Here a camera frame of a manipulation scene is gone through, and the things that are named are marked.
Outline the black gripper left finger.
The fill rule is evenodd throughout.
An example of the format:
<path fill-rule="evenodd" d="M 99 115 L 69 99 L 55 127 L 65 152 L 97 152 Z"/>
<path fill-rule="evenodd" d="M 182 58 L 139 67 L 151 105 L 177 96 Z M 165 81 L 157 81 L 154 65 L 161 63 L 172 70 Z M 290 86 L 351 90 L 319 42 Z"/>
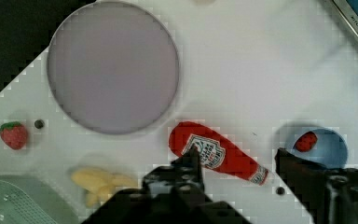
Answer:
<path fill-rule="evenodd" d="M 200 154 L 195 145 L 169 165 L 159 166 L 143 179 L 151 198 L 143 224 L 204 224 L 205 203 Z"/>

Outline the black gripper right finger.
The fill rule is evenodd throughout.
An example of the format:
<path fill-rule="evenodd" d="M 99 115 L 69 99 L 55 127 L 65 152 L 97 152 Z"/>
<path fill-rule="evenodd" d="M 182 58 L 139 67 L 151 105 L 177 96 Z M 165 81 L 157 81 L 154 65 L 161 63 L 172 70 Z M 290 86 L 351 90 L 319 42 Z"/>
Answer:
<path fill-rule="evenodd" d="M 328 169 L 280 148 L 276 173 L 311 214 L 314 224 L 358 224 L 358 169 Z"/>

